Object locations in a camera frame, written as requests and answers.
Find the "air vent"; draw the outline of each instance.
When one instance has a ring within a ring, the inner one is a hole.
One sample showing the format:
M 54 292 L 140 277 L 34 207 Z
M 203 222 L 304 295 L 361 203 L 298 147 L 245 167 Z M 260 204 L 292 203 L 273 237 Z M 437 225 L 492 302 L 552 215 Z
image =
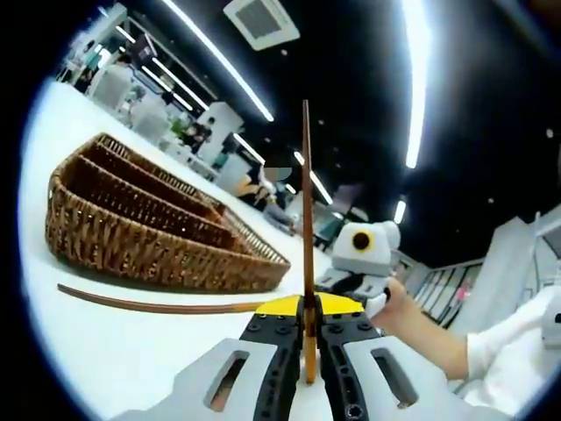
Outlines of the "air vent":
M 233 0 L 224 14 L 256 51 L 300 38 L 278 0 Z

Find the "black ceiling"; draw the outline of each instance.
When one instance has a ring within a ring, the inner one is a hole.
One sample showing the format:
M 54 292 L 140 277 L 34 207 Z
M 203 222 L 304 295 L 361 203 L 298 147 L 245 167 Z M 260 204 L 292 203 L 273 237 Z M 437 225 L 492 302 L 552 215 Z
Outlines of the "black ceiling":
M 312 162 L 326 189 L 363 182 L 359 207 L 371 220 L 392 218 L 404 196 L 401 250 L 411 257 L 433 267 L 482 257 L 497 224 L 559 203 L 558 68 L 493 2 L 424 2 L 431 54 L 414 170 L 405 167 L 411 65 L 401 2 L 281 0 L 301 37 L 261 52 L 223 14 L 228 0 L 175 2 L 245 78 L 272 123 L 159 0 L 125 3 L 242 116 L 245 139 L 264 158 L 300 149 L 308 98 Z M 187 72 L 172 70 L 210 102 Z M 289 182 L 297 187 L 299 174 Z

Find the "white robot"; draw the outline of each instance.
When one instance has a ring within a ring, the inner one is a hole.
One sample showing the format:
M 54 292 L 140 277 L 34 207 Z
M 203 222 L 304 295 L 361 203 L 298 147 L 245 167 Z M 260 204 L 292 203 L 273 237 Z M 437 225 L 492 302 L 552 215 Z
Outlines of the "white robot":
M 372 317 L 389 298 L 386 286 L 400 242 L 393 221 L 345 225 L 333 245 L 331 268 L 316 279 L 316 290 L 358 298 Z

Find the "window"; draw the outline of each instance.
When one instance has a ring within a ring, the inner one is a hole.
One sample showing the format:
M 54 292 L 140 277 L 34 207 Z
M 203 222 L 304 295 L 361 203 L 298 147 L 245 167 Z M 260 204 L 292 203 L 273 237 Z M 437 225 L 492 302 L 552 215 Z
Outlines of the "window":
M 438 284 L 442 281 L 444 275 L 444 271 L 443 270 L 438 270 L 435 272 L 434 277 L 432 278 L 432 282 L 430 283 L 430 290 L 428 292 L 428 294 L 425 295 L 425 297 L 423 298 L 423 300 L 421 301 L 421 306 L 423 307 L 423 310 L 427 310 L 427 302 L 434 296 L 435 294 L 435 290 L 437 289 Z
M 457 314 L 461 310 L 462 305 L 464 304 L 465 300 L 459 300 L 459 289 L 462 286 L 466 286 L 469 291 L 469 289 L 471 289 L 475 284 L 480 270 L 481 265 L 471 266 L 467 269 L 465 277 L 454 291 L 454 295 L 452 296 L 449 305 L 444 308 L 444 312 L 439 317 L 440 325 L 442 327 L 447 328 L 454 321 L 454 318 L 457 316 Z
M 432 308 L 434 307 L 434 305 L 437 303 L 438 298 L 440 298 L 440 296 L 442 295 L 442 293 L 444 292 L 444 288 L 446 288 L 446 285 L 448 284 L 448 281 L 450 280 L 453 272 L 455 271 L 455 269 L 446 269 L 444 270 L 444 272 L 442 273 L 442 276 L 440 278 L 440 281 L 438 282 L 438 284 L 435 286 L 435 290 L 433 291 L 432 295 L 429 297 L 429 299 L 427 300 L 427 303 L 424 305 L 424 309 L 428 312 L 432 314 Z
M 427 274 L 427 277 L 425 278 L 423 285 L 421 287 L 421 289 L 419 289 L 419 292 L 417 293 L 417 295 L 415 296 L 415 301 L 417 301 L 418 303 L 421 303 L 422 300 L 426 297 L 426 295 L 429 293 L 430 291 L 430 283 L 432 282 L 432 278 L 434 277 L 435 272 L 429 272 Z
M 435 301 L 433 308 L 430 310 L 430 314 L 432 314 L 433 317 L 440 317 L 451 299 L 456 295 L 459 284 L 463 281 L 466 273 L 467 268 L 457 268 L 454 270 L 448 283 L 443 287 L 440 297 Z

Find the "desk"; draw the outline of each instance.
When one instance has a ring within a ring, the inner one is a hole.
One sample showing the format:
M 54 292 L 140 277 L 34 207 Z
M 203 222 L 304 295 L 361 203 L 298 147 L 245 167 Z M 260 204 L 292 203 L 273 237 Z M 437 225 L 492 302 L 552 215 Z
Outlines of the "desk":
M 46 357 L 68 390 L 102 420 L 129 409 L 147 409 L 172 390 L 175 375 L 221 339 L 237 338 L 252 314 L 181 316 L 119 310 L 61 294 L 57 282 L 94 294 L 166 304 L 262 301 L 302 293 L 302 239 L 279 232 L 263 216 L 118 123 L 71 86 L 49 82 L 28 127 L 18 198 L 23 291 Z M 170 173 L 231 207 L 292 263 L 271 293 L 239 296 L 180 295 L 125 289 L 80 277 L 48 251 L 45 237 L 47 181 L 78 146 L 107 132 Z M 315 250 L 315 270 L 330 259 Z M 318 378 L 298 385 L 292 421 L 331 420 Z
M 162 142 L 167 142 L 167 145 L 163 148 L 165 152 L 174 157 L 176 161 L 191 167 L 204 179 L 213 182 L 218 177 L 218 172 L 213 167 L 192 153 L 191 148 L 183 145 L 176 137 L 163 139 Z

